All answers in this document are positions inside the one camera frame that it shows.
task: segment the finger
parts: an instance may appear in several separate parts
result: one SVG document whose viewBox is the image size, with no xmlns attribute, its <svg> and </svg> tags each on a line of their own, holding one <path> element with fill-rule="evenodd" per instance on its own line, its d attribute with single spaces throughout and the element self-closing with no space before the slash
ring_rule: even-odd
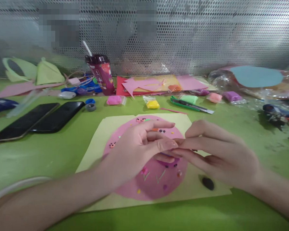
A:
<svg viewBox="0 0 289 231">
<path fill-rule="evenodd" d="M 166 156 L 166 155 L 161 154 L 161 153 L 157 153 L 157 154 L 154 156 L 154 159 L 160 160 L 160 161 L 166 162 L 166 163 L 172 163 L 172 162 L 174 162 L 174 157 L 169 157 L 169 156 Z"/>
<path fill-rule="evenodd" d="M 217 126 L 216 124 L 207 122 L 206 120 L 194 121 L 191 127 L 186 131 L 185 138 L 205 136 L 216 140 L 240 143 L 242 140 Z"/>
<path fill-rule="evenodd" d="M 203 136 L 187 138 L 185 140 L 174 139 L 174 141 L 177 142 L 181 149 L 203 150 L 213 156 L 227 159 L 231 158 L 230 151 L 233 152 L 236 149 L 235 144 Z"/>
<path fill-rule="evenodd" d="M 154 132 L 154 131 L 147 132 L 148 141 L 155 141 L 155 140 L 163 139 L 163 138 L 167 138 L 167 136 L 163 135 L 160 132 Z"/>
<path fill-rule="evenodd" d="M 181 158 L 182 157 L 180 155 L 177 155 L 177 154 L 173 153 L 172 150 L 165 150 L 165 151 L 162 152 L 162 154 L 165 154 L 167 156 L 172 156 L 174 158 Z"/>
<path fill-rule="evenodd" d="M 164 152 L 170 149 L 175 149 L 177 147 L 177 143 L 169 138 L 158 139 L 143 146 L 143 148 L 145 149 L 144 152 L 148 155 L 149 158 L 151 158 L 157 153 Z"/>
<path fill-rule="evenodd" d="M 140 130 L 144 129 L 149 132 L 152 131 L 153 128 L 173 128 L 174 126 L 175 123 L 171 123 L 168 121 L 149 120 L 134 126 L 134 128 Z"/>
<path fill-rule="evenodd" d="M 182 157 L 184 157 L 188 162 L 206 173 L 212 169 L 212 167 L 206 162 L 206 159 L 198 153 L 181 148 L 174 149 L 173 152 L 182 155 Z"/>
</svg>

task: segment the perforated metal sheet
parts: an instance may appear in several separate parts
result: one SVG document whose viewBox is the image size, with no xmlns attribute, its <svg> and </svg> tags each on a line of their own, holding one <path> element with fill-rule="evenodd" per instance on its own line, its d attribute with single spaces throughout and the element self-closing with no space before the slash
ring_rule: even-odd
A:
<svg viewBox="0 0 289 231">
<path fill-rule="evenodd" d="M 39 7 L 79 1 L 0 0 L 0 76 L 1 59 L 10 56 L 34 64 L 44 56 L 67 73 L 89 70 L 82 40 L 109 57 L 114 75 L 204 74 L 227 64 L 289 68 L 289 0 L 150 2 L 80 1 L 79 41 L 62 47 L 77 33 L 45 38 Z"/>
</svg>

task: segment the blue oval paper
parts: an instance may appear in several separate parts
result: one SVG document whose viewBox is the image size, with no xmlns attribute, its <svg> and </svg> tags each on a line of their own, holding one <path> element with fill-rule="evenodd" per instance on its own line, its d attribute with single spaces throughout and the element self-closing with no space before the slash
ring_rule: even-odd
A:
<svg viewBox="0 0 289 231">
<path fill-rule="evenodd" d="M 275 69 L 254 66 L 230 68 L 235 78 L 245 87 L 271 87 L 280 84 L 283 75 Z"/>
</svg>

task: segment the white straw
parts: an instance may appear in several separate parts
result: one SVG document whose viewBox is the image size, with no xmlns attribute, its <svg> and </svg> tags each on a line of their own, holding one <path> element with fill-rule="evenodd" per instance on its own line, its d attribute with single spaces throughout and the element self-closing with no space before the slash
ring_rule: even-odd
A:
<svg viewBox="0 0 289 231">
<path fill-rule="evenodd" d="M 86 47 L 89 55 L 92 56 L 92 53 L 91 53 L 91 51 L 89 50 L 89 48 L 88 48 L 88 46 L 87 46 L 87 44 L 86 44 L 86 42 L 85 42 L 84 40 L 83 40 L 83 44 L 84 44 L 84 46 Z"/>
</svg>

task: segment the black phone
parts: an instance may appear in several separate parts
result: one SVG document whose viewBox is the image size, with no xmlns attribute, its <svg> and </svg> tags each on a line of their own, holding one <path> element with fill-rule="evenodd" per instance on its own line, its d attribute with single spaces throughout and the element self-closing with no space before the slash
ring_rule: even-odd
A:
<svg viewBox="0 0 289 231">
<path fill-rule="evenodd" d="M 84 102 L 66 102 L 52 114 L 31 128 L 35 133 L 56 133 L 85 105 Z"/>
<path fill-rule="evenodd" d="M 17 140 L 25 136 L 38 121 L 57 108 L 59 103 L 40 104 L 20 117 L 2 131 L 0 131 L 0 141 Z"/>
</svg>

